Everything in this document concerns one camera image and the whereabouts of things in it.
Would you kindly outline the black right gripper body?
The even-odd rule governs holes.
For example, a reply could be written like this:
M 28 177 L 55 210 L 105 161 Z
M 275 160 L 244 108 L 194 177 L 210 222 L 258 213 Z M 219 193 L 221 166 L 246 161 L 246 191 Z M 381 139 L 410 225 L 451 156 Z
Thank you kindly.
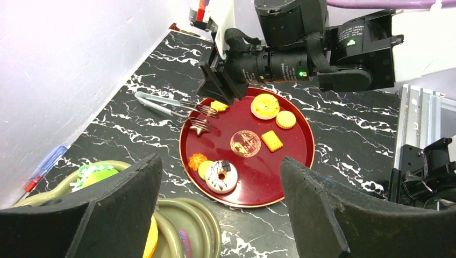
M 213 46 L 199 61 L 199 96 L 232 105 L 250 84 L 307 81 L 330 71 L 326 1 L 255 1 L 254 7 L 263 39 L 218 23 Z

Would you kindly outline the orange flower cookie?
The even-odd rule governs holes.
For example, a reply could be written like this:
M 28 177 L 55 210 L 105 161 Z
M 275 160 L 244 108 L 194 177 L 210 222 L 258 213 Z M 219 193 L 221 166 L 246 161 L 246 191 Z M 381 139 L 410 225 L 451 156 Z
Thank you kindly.
M 204 162 L 207 161 L 207 157 L 201 153 L 195 153 L 193 154 L 189 160 L 188 160 L 188 166 L 193 170 L 193 171 L 198 171 L 200 165 Z

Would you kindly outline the small chocolate topped pastry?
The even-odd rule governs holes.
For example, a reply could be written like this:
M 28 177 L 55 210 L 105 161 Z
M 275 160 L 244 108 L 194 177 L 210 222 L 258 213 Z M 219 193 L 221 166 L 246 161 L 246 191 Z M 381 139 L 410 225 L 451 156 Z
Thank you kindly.
M 237 186 L 237 169 L 228 160 L 215 161 L 206 170 L 205 182 L 215 193 L 229 193 Z

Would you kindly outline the blue red marker pen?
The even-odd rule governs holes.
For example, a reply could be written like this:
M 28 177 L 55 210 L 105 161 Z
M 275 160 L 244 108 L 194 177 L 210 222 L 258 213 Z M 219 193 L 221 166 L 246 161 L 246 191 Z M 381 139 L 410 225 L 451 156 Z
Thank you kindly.
M 46 174 L 54 167 L 57 161 L 64 155 L 67 151 L 66 146 L 57 146 L 53 151 L 51 151 L 43 162 L 38 165 L 35 172 L 30 177 L 27 186 L 25 187 L 25 192 L 31 192 L 36 185 L 43 179 Z

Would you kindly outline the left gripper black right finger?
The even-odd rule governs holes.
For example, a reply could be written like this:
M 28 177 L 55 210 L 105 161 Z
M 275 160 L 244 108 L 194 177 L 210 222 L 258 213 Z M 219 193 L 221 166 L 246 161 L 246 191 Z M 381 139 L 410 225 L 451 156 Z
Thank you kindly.
M 455 257 L 455 211 L 375 198 L 291 157 L 280 178 L 299 257 Z

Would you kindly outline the yellow glazed donut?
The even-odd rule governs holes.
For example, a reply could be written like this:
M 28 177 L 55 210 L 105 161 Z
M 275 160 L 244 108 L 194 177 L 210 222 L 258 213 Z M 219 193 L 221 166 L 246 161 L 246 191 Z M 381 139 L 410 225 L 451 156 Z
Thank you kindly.
M 251 102 L 251 112 L 262 120 L 273 119 L 280 112 L 278 99 L 272 94 L 259 94 Z

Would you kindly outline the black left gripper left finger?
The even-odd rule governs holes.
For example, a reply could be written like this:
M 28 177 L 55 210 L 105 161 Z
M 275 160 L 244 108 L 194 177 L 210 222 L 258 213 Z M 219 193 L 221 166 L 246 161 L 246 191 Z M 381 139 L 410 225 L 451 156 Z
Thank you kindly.
M 162 177 L 156 154 L 39 206 L 1 211 L 1 257 L 142 257 Z

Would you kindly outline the star shaped cookie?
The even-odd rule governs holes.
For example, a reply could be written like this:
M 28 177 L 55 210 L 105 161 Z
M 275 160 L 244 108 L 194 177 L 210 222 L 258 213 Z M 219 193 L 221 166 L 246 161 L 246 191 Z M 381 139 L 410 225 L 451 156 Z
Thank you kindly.
M 198 137 L 203 133 L 210 132 L 210 125 L 207 119 L 191 118 L 188 122 L 190 123 L 189 130 L 194 131 Z

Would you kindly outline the green three-tier serving stand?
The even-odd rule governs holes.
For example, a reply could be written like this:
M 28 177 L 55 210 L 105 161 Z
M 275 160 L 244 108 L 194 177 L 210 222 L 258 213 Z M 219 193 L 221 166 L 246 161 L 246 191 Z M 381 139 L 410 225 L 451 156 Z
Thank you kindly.
M 132 164 L 108 160 L 119 172 Z M 22 200 L 13 207 L 39 206 L 71 192 L 77 171 L 57 187 Z M 153 215 L 158 224 L 158 243 L 152 257 L 219 257 L 222 248 L 221 229 L 215 215 L 202 203 L 189 198 L 157 198 Z

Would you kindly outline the fish shaped yellow cookie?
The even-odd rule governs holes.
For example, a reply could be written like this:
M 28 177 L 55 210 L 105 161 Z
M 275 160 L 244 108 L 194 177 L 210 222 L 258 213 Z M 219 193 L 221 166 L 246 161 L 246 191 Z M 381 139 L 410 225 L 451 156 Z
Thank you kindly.
M 226 104 L 224 104 L 222 102 L 219 102 L 219 101 L 213 101 L 213 102 L 210 103 L 210 107 L 215 109 L 217 112 L 224 112 L 230 106 L 226 105 Z

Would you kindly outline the square yellow cracker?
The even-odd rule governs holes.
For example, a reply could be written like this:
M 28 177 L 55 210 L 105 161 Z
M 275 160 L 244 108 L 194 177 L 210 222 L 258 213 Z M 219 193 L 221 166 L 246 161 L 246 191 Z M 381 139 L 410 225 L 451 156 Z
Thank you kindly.
M 271 153 L 278 151 L 283 147 L 283 142 L 280 138 L 276 135 L 273 130 L 270 130 L 261 135 L 261 139 L 269 149 Z

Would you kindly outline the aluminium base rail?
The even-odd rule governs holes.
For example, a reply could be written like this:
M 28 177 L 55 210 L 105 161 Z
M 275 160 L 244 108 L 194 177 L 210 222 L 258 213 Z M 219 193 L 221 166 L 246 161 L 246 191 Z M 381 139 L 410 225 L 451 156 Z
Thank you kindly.
M 405 84 L 399 91 L 394 167 L 400 168 L 401 148 L 424 148 L 442 137 L 455 136 L 455 100 L 429 89 Z

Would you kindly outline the green macaron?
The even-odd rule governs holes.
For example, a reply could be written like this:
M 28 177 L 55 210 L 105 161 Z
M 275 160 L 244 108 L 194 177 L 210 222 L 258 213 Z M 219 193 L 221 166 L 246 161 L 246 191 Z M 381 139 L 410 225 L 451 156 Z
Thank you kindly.
M 206 172 L 208 168 L 213 164 L 211 160 L 203 161 L 198 167 L 198 175 L 202 180 L 205 180 Z

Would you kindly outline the green cube sweet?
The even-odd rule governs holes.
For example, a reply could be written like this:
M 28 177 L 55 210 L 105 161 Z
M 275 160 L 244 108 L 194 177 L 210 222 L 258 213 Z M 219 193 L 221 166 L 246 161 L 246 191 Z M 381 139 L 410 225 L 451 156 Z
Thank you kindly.
M 69 184 L 72 188 L 71 192 L 81 190 L 117 173 L 119 171 L 109 164 L 83 165 L 77 171 L 76 181 Z

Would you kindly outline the red round lacquer tray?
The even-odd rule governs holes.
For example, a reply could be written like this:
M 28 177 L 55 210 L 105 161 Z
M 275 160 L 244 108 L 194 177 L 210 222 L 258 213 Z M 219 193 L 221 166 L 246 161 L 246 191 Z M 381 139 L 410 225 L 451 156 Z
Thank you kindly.
M 203 193 L 210 198 L 231 207 L 262 207 L 283 199 L 280 180 L 280 164 L 285 156 L 311 167 L 315 156 L 315 141 L 310 125 L 301 111 L 290 101 L 278 94 L 280 109 L 292 112 L 296 125 L 291 129 L 278 127 L 275 120 L 261 120 L 251 113 L 251 102 L 259 94 L 268 91 L 249 88 L 247 95 L 240 102 L 235 102 L 218 119 L 208 118 L 210 132 L 197 136 L 189 130 L 190 123 L 182 125 L 179 150 L 182 165 L 190 178 Z M 283 142 L 283 147 L 273 153 L 269 151 L 261 135 L 273 130 Z M 231 148 L 231 140 L 243 141 L 241 132 L 253 132 L 246 139 L 257 142 L 256 153 L 250 157 L 241 157 Z M 208 160 L 228 160 L 238 172 L 237 186 L 229 193 L 218 194 L 209 189 L 197 171 L 188 166 L 189 158 L 201 153 Z

